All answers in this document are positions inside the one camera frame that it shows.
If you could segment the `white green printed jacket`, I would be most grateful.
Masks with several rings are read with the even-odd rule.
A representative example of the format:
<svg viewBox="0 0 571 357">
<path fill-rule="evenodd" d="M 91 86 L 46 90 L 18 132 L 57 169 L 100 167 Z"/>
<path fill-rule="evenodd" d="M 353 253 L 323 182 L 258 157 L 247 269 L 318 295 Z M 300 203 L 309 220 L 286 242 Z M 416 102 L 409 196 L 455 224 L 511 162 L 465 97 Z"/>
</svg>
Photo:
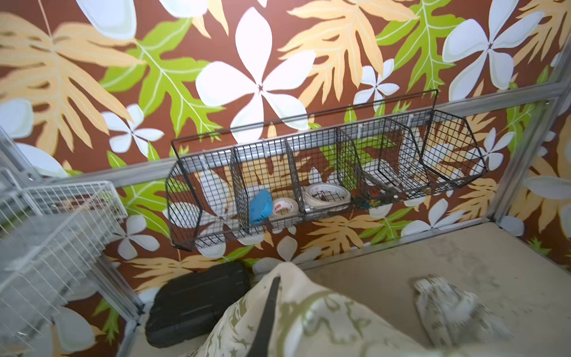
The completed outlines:
<svg viewBox="0 0 571 357">
<path fill-rule="evenodd" d="M 280 276 L 268 356 L 485 356 L 512 333 L 475 294 L 447 280 L 419 279 L 416 311 L 433 343 L 426 348 L 361 303 L 281 263 L 226 309 L 195 356 L 247 356 L 272 281 Z"/>
</svg>

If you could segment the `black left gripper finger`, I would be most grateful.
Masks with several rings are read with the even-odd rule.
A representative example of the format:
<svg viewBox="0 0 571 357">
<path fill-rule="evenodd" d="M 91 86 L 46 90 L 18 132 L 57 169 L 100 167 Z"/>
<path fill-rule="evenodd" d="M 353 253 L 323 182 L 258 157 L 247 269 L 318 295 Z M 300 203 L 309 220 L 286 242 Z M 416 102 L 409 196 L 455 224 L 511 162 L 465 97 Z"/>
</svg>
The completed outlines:
<svg viewBox="0 0 571 357">
<path fill-rule="evenodd" d="M 269 295 L 264 306 L 260 325 L 254 341 L 248 351 L 247 357 L 267 357 L 269 355 L 269 344 L 272 337 L 273 325 L 276 317 L 277 298 L 279 294 L 281 279 L 276 276 L 269 290 Z"/>
</svg>

